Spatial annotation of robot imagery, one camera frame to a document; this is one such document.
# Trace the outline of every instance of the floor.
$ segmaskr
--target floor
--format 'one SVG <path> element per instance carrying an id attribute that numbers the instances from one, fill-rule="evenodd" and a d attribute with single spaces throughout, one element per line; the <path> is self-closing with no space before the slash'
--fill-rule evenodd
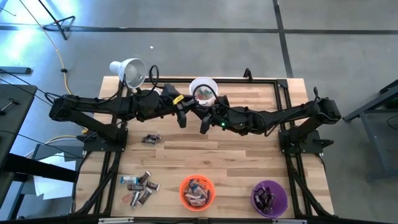
<path id="1" fill-rule="evenodd" d="M 0 0 L 16 16 L 0 11 L 0 23 L 34 24 L 17 0 Z M 42 24 L 51 22 L 37 1 L 24 1 Z M 56 18 L 75 15 L 75 26 L 178 27 L 278 29 L 272 0 L 47 0 Z M 396 30 L 395 0 L 279 0 L 285 29 Z M 192 32 L 71 32 L 64 41 L 50 32 L 69 69 L 71 91 L 94 97 L 109 63 L 138 57 L 157 64 L 161 75 L 240 77 L 246 67 L 255 77 L 287 77 L 279 34 Z M 309 97 L 334 99 L 347 115 L 397 78 L 396 35 L 286 34 L 295 78 L 304 78 Z M 36 30 L 0 30 L 2 65 L 31 67 L 21 78 L 44 91 L 66 93 L 60 62 L 44 33 Z M 0 75 L 13 83 L 16 79 Z M 46 141 L 61 134 L 78 134 L 72 123 L 56 123 L 47 116 L 49 106 L 36 99 L 21 134 Z M 37 129 L 45 124 L 46 130 Z M 335 213 L 345 218 L 396 222 L 397 180 L 367 183 L 366 175 L 378 166 L 360 120 L 322 126 L 323 138 L 335 144 L 325 151 L 326 174 Z M 13 153 L 25 154 L 34 142 L 17 138 Z M 8 201 L 12 198 L 10 190 Z M 21 214 L 39 217 L 24 201 Z M 6 208 L 0 210 L 4 217 Z"/>

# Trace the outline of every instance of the orange bowl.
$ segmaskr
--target orange bowl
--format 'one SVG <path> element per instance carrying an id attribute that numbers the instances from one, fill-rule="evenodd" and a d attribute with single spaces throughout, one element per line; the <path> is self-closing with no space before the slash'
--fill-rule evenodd
<path id="1" fill-rule="evenodd" d="M 189 181 L 195 179 L 199 183 L 203 184 L 205 186 L 205 189 L 209 190 L 209 199 L 206 204 L 204 204 L 201 207 L 194 207 L 191 206 L 188 202 L 188 200 L 185 198 L 185 189 L 188 188 Z M 216 190 L 214 188 L 213 183 L 205 176 L 202 175 L 191 175 L 187 178 L 185 178 L 181 184 L 180 184 L 180 200 L 184 204 L 185 208 L 194 211 L 194 212 L 200 212 L 203 211 L 204 209 L 208 208 L 211 203 L 213 203 L 214 198 L 216 197 Z"/>

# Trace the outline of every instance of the yellow tag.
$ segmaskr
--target yellow tag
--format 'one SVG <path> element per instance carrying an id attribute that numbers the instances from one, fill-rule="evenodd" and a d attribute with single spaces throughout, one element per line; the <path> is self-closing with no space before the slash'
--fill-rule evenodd
<path id="1" fill-rule="evenodd" d="M 176 97 L 173 100 L 173 104 L 176 105 L 179 101 L 182 101 L 182 99 L 184 99 L 184 96 L 183 95 L 179 95 L 178 97 Z"/>

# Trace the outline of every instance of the white lamp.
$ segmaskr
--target white lamp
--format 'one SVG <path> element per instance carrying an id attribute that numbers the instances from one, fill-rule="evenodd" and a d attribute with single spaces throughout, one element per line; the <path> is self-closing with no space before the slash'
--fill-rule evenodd
<path id="1" fill-rule="evenodd" d="M 122 82 L 123 77 L 126 76 L 126 84 L 129 88 L 141 86 L 147 73 L 145 63 L 138 58 L 130 58 L 124 62 L 112 62 L 109 69 L 111 72 L 117 73 Z"/>

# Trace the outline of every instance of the purple bowl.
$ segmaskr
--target purple bowl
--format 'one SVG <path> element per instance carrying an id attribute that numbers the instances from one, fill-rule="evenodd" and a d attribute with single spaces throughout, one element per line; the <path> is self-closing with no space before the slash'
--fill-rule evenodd
<path id="1" fill-rule="evenodd" d="M 254 191 L 261 187 L 269 187 L 271 193 L 275 195 L 275 202 L 272 206 L 272 210 L 270 212 L 263 212 L 258 209 L 256 203 L 254 202 Z M 287 209 L 287 194 L 282 186 L 280 186 L 277 182 L 272 180 L 264 180 L 258 183 L 254 189 L 251 191 L 251 205 L 260 215 L 267 218 L 277 218 L 281 216 Z"/>

